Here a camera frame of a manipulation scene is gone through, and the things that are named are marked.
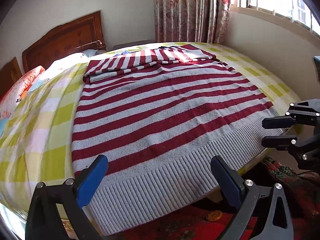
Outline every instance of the window sill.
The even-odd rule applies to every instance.
[[[311,33],[300,23],[296,23],[296,22],[292,23],[291,20],[285,16],[277,16],[277,15],[274,16],[268,12],[263,12],[263,11],[255,10],[251,8],[235,7],[235,6],[231,6],[230,12],[246,14],[252,17],[259,18],[261,20],[271,22],[275,25],[278,25],[300,36],[301,38],[310,42],[316,48],[320,49],[320,38],[316,34]]]

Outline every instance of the headboard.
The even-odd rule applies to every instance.
[[[100,11],[59,25],[22,53],[26,72],[41,65],[45,69],[58,59],[86,49],[105,49]]]
[[[17,58],[14,57],[13,60],[4,65],[0,70],[0,77],[2,80],[0,82],[0,98],[2,98],[6,92],[22,77],[21,70]]]

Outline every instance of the blue gripper pad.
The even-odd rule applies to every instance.
[[[223,165],[222,162],[224,162],[224,160],[220,156],[213,157],[210,163],[211,172],[214,175],[214,178],[217,180],[229,205],[239,210],[242,205],[242,193],[241,189],[232,178],[232,175],[234,177],[238,176],[241,180],[242,178],[235,170],[230,169],[225,162],[225,165]]]
[[[89,166],[89,173],[77,189],[76,201],[80,208],[89,204],[108,170],[108,158],[106,156],[99,155],[96,160]]]

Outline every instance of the white wall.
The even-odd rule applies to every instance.
[[[231,12],[226,46],[243,53],[289,85],[302,100],[319,98],[313,56],[320,49],[278,25]]]
[[[49,30],[101,10],[107,49],[155,38],[153,0],[17,0],[0,25],[0,68]]]

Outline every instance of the gray ribbed cuff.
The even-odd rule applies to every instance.
[[[263,119],[260,117],[156,170],[113,185],[102,183],[90,209],[103,233],[111,235],[147,223],[213,190],[218,185],[210,170],[213,156],[220,155],[232,169],[239,170],[263,150],[264,136],[285,131],[262,129]]]

